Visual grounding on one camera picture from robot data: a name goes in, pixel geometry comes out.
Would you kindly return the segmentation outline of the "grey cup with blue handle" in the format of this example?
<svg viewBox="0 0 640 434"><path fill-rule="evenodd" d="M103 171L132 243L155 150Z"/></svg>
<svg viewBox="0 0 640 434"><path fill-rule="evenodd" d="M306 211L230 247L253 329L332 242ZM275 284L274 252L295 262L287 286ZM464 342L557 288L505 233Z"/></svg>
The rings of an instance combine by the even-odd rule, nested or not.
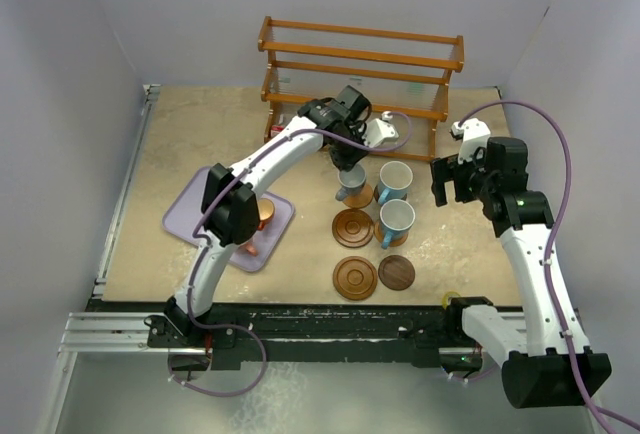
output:
<svg viewBox="0 0 640 434"><path fill-rule="evenodd" d="M335 194L337 201L344 201L348 197L358 195L366 183L366 171L360 164L355 164L350 170L338 173L339 190Z"/></svg>

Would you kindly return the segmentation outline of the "blue mug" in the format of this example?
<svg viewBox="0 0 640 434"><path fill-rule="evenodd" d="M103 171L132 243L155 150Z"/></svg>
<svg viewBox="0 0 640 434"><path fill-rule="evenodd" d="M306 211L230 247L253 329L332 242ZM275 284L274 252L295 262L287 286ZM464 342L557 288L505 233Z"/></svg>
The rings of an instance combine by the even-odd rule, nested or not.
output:
<svg viewBox="0 0 640 434"><path fill-rule="evenodd" d="M414 208L405 200L393 199L380 209L381 247L386 249L412 228L416 219Z"/></svg>
<svg viewBox="0 0 640 434"><path fill-rule="evenodd" d="M376 188L405 191L408 194L413 178L413 171L407 164L390 161L381 167Z"/></svg>

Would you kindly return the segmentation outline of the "brown ringed wooden saucer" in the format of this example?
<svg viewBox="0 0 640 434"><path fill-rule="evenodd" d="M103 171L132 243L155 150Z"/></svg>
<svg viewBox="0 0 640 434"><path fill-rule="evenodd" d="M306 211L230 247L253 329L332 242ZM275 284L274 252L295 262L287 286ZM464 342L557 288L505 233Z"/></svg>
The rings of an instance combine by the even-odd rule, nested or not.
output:
<svg viewBox="0 0 640 434"><path fill-rule="evenodd" d="M364 211L345 209L337 213L332 221L334 239L347 248L366 246L374 235L374 222Z"/></svg>

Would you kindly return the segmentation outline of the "dark walnut coaster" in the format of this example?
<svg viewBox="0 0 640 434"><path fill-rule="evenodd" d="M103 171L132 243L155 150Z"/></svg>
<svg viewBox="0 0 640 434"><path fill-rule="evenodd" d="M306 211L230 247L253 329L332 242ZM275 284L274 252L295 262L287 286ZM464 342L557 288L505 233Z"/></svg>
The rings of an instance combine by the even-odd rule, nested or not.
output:
<svg viewBox="0 0 640 434"><path fill-rule="evenodd" d="M406 200L408 198L408 194L405 191L391 189L379 190L378 188L375 188L374 198L378 204L383 205L391 200Z"/></svg>
<svg viewBox="0 0 640 434"><path fill-rule="evenodd" d="M405 257L389 255L378 266L379 280L389 289L402 291L415 281L415 268Z"/></svg>

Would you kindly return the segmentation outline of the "grey cup with orange handle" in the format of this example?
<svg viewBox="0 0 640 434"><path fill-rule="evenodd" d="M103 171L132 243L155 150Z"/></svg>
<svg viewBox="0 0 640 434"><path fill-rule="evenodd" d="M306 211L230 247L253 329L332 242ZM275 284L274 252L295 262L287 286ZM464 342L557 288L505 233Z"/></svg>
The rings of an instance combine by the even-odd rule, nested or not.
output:
<svg viewBox="0 0 640 434"><path fill-rule="evenodd" d="M258 250L252 241L247 241L246 243L242 244L239 249L253 257L256 257L258 255Z"/></svg>

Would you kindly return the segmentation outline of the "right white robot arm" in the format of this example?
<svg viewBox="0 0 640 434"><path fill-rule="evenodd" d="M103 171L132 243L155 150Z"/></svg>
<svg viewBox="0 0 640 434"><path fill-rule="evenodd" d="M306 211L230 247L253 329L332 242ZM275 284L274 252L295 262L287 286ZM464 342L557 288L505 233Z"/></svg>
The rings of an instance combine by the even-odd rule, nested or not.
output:
<svg viewBox="0 0 640 434"><path fill-rule="evenodd" d="M527 146L489 134L455 138L461 141L458 154L431 164L436 204L446 205L447 182L456 201L481 202L509 259L525 327L509 324L485 297L458 297L445 310L446 337L483 347L500 367L513 407L582 406L612 368L606 354L592 351L572 307L551 239L555 222L548 200L527 187Z"/></svg>

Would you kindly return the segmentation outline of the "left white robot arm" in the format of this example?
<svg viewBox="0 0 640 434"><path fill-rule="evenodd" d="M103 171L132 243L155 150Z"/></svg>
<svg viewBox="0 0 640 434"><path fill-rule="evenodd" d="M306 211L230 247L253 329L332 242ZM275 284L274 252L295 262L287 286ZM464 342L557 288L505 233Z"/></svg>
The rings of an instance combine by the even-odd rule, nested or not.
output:
<svg viewBox="0 0 640 434"><path fill-rule="evenodd" d="M362 147L371 111L370 101L347 86L334 98L304 104L280 134L245 159L229 168L220 163L210 168L202 217L193 230L197 257L164 309L171 335L182 345L194 346L204 338L204 319L221 274L235 250L257 231L258 199L296 163L323 148L339 171L352 170L366 156Z"/></svg>

